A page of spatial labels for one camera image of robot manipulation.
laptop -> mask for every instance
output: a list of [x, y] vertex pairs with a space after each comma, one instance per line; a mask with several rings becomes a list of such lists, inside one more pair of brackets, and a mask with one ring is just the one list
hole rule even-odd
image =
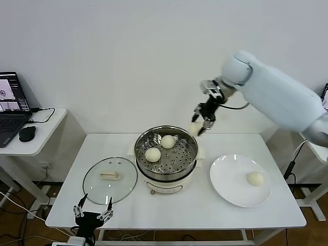
[[4, 148], [32, 116], [15, 72], [0, 72], [0, 148]]
[[323, 105], [324, 109], [326, 109], [328, 111], [328, 84], [326, 84], [326, 86], [324, 87], [321, 100], [322, 100], [322, 105]]

white plate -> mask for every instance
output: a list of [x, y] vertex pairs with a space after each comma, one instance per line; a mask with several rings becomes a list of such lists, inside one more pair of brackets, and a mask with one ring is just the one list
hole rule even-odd
[[[246, 175], [261, 172], [262, 186], [248, 183]], [[257, 162], [243, 155], [231, 154], [217, 158], [210, 170], [211, 182], [215, 190], [228, 202], [244, 207], [257, 207], [271, 195], [271, 182], [267, 172]]]

electric pot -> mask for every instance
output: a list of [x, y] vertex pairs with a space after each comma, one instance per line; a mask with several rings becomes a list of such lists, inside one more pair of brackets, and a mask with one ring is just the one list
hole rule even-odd
[[[161, 146], [161, 138], [171, 135], [175, 145], [171, 149]], [[158, 148], [161, 158], [157, 162], [148, 162], [146, 150]], [[148, 129], [140, 135], [134, 146], [136, 164], [144, 176], [146, 185], [162, 194], [182, 190], [181, 184], [190, 182], [190, 175], [196, 166], [198, 144], [185, 129], [173, 126], [159, 126]]]

white wall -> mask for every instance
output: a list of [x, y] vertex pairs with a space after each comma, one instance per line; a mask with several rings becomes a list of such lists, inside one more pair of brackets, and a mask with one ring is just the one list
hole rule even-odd
[[[239, 49], [320, 90], [327, 8], [324, 0], [2, 0], [0, 70], [16, 70], [43, 107], [67, 108], [86, 133], [188, 127], [206, 100], [199, 82]], [[214, 133], [267, 140], [276, 130], [252, 107], [217, 118]]]

wooden floor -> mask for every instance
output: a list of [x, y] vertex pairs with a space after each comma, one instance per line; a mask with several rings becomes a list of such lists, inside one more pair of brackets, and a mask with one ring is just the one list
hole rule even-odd
[[[7, 190], [8, 188], [5, 185], [0, 184], [0, 190]], [[59, 187], [52, 187], [49, 191], [49, 195], [55, 197], [59, 191]], [[18, 193], [16, 193], [18, 197], [20, 197], [26, 206], [31, 206], [34, 198], [24, 189], [21, 189]], [[302, 198], [301, 192], [296, 189], [295, 190], [296, 198]], [[13, 200], [17, 203], [20, 201], [13, 197]], [[328, 195], [324, 195], [319, 200], [319, 205], [322, 208], [324, 214], [328, 217]], [[22, 212], [22, 209], [13, 205], [11, 202], [7, 202], [3, 209], [12, 211], [12, 212]], [[302, 208], [302, 211], [306, 217], [307, 225], [304, 228], [299, 229], [288, 229], [288, 245], [289, 246], [321, 246], [328, 245], [328, 222], [318, 222], [312, 210], [310, 208]], [[10, 242], [15, 240], [8, 236], [3, 236], [4, 234], [10, 234], [14, 237], [18, 237], [18, 229], [21, 224], [22, 219], [24, 218], [24, 214], [9, 214], [4, 211], [0, 211], [0, 245], [6, 242]], [[129, 234], [129, 235], [138, 235], [143, 233], [144, 231], [106, 231], [104, 240], [109, 240], [111, 238], [121, 238], [121, 235]], [[241, 239], [241, 233], [239, 231], [156, 231], [155, 240], [156, 241], [182, 241], [183, 236], [189, 234], [194, 237], [196, 240], [238, 240]], [[67, 236], [58, 232], [55, 229], [47, 228], [45, 223], [41, 220], [34, 219], [28, 220], [27, 229], [26, 229], [26, 237], [31, 235], [39, 235], [43, 237], [47, 237], [57, 241], [67, 241]], [[249, 239], [252, 239], [252, 232], [247, 231], [247, 235]], [[144, 241], [152, 241], [154, 237], [154, 232], [149, 231], [144, 235], [139, 236], [139, 238], [135, 238], [136, 240], [144, 240]], [[185, 236], [185, 240], [193, 240], [189, 236]], [[25, 240], [25, 246], [30, 245], [46, 245], [50, 243], [50, 241], [32, 237]], [[9, 243], [6, 245], [17, 245], [17, 242]], [[271, 238], [269, 241], [263, 244], [263, 246], [276, 246], [276, 245], [287, 245], [286, 242], [286, 233], [285, 231], [279, 233], [275, 237]]]

